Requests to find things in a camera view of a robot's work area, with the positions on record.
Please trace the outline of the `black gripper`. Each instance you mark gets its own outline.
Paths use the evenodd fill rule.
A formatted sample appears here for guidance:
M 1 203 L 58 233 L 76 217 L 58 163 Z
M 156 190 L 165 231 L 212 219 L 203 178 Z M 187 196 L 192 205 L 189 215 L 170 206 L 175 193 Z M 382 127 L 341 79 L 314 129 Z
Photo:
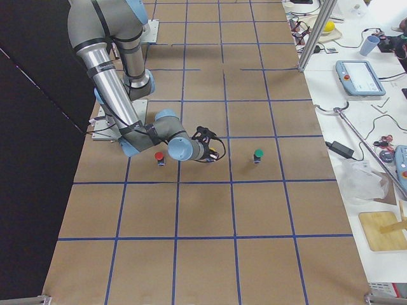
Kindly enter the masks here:
M 203 154 L 202 157 L 200 158 L 200 161 L 206 161 L 206 157 L 208 155 L 209 149 L 211 149 L 209 147 L 209 144 L 206 142 L 202 142 L 202 146 L 203 146 Z

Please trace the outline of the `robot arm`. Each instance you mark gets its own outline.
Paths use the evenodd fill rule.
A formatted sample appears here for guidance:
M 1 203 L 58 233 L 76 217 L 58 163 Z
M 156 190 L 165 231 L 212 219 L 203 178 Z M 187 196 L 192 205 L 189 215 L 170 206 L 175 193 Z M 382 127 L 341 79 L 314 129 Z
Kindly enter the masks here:
M 67 18 L 71 46 L 87 68 L 96 98 L 118 127 L 123 152 L 134 156 L 165 142 L 169 156 L 175 160 L 219 160 L 221 155 L 209 147 L 218 137 L 208 128 L 199 126 L 189 136 L 170 109 L 144 125 L 133 108 L 133 101 L 155 90 L 141 48 L 147 24 L 142 1 L 73 1 Z

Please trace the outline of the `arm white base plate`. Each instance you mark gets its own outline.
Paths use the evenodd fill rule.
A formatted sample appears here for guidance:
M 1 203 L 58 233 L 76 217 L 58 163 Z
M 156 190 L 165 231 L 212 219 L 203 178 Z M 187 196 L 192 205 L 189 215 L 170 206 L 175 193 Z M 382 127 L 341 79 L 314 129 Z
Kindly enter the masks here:
M 139 99 L 131 102 L 132 111 L 130 114 L 122 114 L 114 111 L 114 114 L 110 113 L 110 109 L 107 108 L 108 114 L 104 111 L 104 106 L 100 105 L 98 101 L 95 103 L 95 117 L 90 120 L 91 123 L 91 138 L 94 141 L 113 141 L 116 142 L 121 133 L 119 129 L 131 125 L 132 121 L 139 122 L 140 125 L 144 125 L 146 121 L 148 100 Z
M 141 34 L 142 44 L 156 44 L 158 38 L 159 20 L 148 20 L 148 23 L 143 26 Z

